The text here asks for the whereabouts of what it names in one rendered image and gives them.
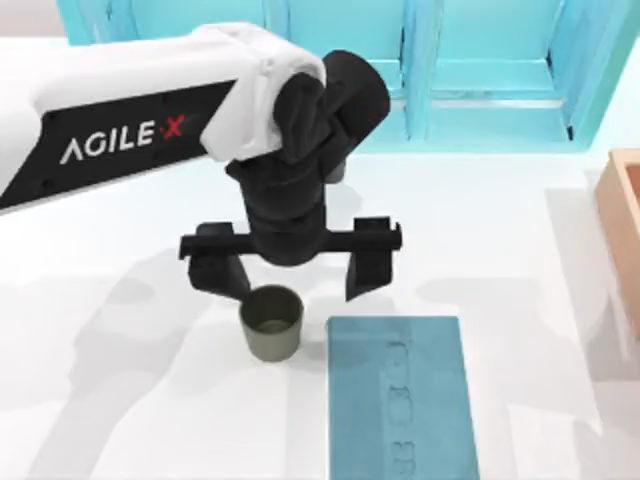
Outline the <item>olive green cup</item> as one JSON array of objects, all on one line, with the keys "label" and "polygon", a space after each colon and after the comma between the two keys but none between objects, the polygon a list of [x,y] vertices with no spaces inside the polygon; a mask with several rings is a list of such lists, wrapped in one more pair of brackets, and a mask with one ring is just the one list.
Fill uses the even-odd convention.
[{"label": "olive green cup", "polygon": [[263,285],[240,303],[239,318],[251,354],[264,362],[287,360],[301,341],[304,304],[282,285]]}]

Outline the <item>light blue rack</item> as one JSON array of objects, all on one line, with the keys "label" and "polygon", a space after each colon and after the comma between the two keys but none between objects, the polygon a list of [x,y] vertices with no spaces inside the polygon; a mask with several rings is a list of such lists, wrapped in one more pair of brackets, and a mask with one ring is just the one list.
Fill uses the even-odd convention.
[{"label": "light blue rack", "polygon": [[55,1],[74,45],[250,22],[354,52],[392,99],[367,151],[586,150],[640,32],[640,0]]}]

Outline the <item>salmon shallow box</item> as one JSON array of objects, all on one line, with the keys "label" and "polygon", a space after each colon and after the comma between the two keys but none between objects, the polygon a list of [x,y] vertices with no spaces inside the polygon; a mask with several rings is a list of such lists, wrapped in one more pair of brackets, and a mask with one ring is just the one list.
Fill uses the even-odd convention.
[{"label": "salmon shallow box", "polygon": [[609,151],[594,195],[632,332],[640,340],[640,148]]}]

